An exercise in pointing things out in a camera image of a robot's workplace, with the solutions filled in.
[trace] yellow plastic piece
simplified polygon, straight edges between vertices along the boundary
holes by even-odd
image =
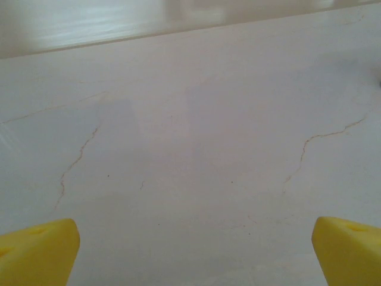
[[[79,248],[72,219],[0,236],[0,286],[65,286]]]
[[[381,229],[320,217],[312,242],[329,286],[381,285]]]

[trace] white surface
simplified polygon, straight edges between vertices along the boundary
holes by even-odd
[[[316,218],[381,225],[380,13],[0,61],[1,232],[75,219],[69,285],[325,285]]]
[[[379,0],[2,0],[0,58]]]

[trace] yellow object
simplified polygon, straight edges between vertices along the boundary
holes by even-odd
[[[329,286],[381,285],[381,229],[320,217],[312,242]]]
[[[0,286],[64,286],[79,248],[72,219],[0,236]]]

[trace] crack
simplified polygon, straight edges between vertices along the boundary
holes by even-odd
[[[66,175],[68,174],[68,172],[70,172],[70,170],[82,159],[83,157],[83,151],[85,150],[85,147],[87,146],[87,144],[92,140],[94,139],[96,133],[98,132],[99,130],[99,127],[100,125],[95,128],[95,130],[93,131],[91,137],[89,139],[86,140],[86,142],[82,145],[81,149],[79,150],[79,156],[78,158],[72,162],[72,164],[66,169],[66,171],[62,174],[61,176],[61,180],[60,180],[60,185],[61,185],[61,194],[60,194],[60,197],[58,198],[57,202],[55,203],[55,206],[54,206],[54,210],[58,207],[58,205],[60,204],[60,201],[61,199],[63,198],[63,196],[65,195],[65,177]]]
[[[41,110],[38,110],[38,111],[35,111],[35,112],[32,112],[32,113],[29,113],[27,115],[11,118],[11,119],[8,119],[7,121],[0,122],[0,125],[7,124],[9,122],[17,121],[17,120],[20,120],[20,119],[24,119],[26,117],[29,117],[29,116],[32,116],[32,115],[35,115],[35,114],[38,114],[38,113],[41,113],[41,112],[44,112],[44,111],[58,109],[58,108],[63,108],[63,107],[66,107],[66,106],[74,104],[74,103],[86,101],[86,100],[89,100],[90,98],[97,97],[98,95],[101,95],[101,94],[104,94],[104,93],[106,93],[106,91],[102,91],[102,92],[100,92],[98,94],[90,95],[89,97],[85,97],[85,98],[82,98],[81,100],[70,102],[68,104],[61,104],[61,105],[56,105],[56,106],[52,106],[52,107],[47,107],[47,108],[44,108],[44,109],[41,109]]]
[[[351,124],[348,124],[344,127],[344,129],[342,129],[341,131],[337,131],[337,132],[333,132],[333,133],[328,133],[328,134],[320,134],[320,135],[314,135],[312,136],[310,139],[306,140],[304,142],[304,145],[303,145],[303,152],[300,156],[300,159],[299,159],[299,167],[296,169],[296,171],[294,171],[291,175],[289,175],[286,180],[283,182],[283,193],[285,193],[285,188],[284,188],[284,185],[286,183],[288,183],[292,177],[294,177],[301,169],[302,169],[302,163],[303,163],[303,158],[305,156],[305,152],[307,150],[307,145],[313,140],[313,139],[316,139],[316,138],[324,138],[324,137],[328,137],[328,136],[332,136],[332,135],[339,135],[339,134],[343,134],[347,129],[353,127],[353,126],[356,126],[358,124],[360,124],[361,122],[363,122],[366,118],[367,118],[368,114],[366,114],[362,119],[356,121],[356,122],[353,122]]]

